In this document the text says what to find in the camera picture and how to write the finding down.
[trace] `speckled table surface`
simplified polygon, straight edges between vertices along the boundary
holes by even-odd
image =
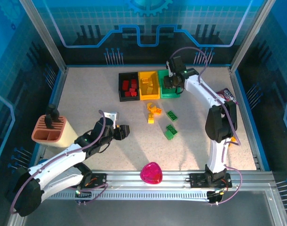
[[[202,170],[208,160],[210,140],[204,126],[207,109],[189,92],[180,98],[153,101],[163,113],[148,124],[146,105],[151,101],[120,102],[118,73],[155,71],[163,67],[70,68],[58,110],[78,135],[92,129],[100,118],[98,110],[120,113],[118,124],[130,126],[130,135],[113,141],[102,154],[84,161],[93,170],[141,170],[155,161],[163,170]],[[214,90],[228,88],[233,92],[227,68],[208,68],[203,79]],[[172,122],[166,111],[172,110],[178,120]],[[178,134],[170,141],[164,136],[166,126],[173,124]],[[240,170],[255,170],[254,159],[238,109],[237,134],[240,147],[231,146],[227,165]]]

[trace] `yellow bin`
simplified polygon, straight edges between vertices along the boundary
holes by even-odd
[[[140,100],[160,99],[160,85],[157,71],[139,72],[138,78]]]

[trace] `red block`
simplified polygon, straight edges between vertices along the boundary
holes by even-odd
[[[129,89],[129,81],[128,80],[123,81],[122,89],[123,89],[123,91],[128,91],[128,89]]]
[[[136,79],[131,79],[131,88],[132,88],[132,89],[137,89]]]

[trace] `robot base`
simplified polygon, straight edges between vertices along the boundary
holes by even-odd
[[[204,173],[191,173],[189,174],[189,178],[187,178],[185,181],[190,182],[191,188],[231,188],[232,187],[232,182],[231,182],[231,177],[229,173],[225,174],[225,177],[214,181],[209,185],[205,178]]]

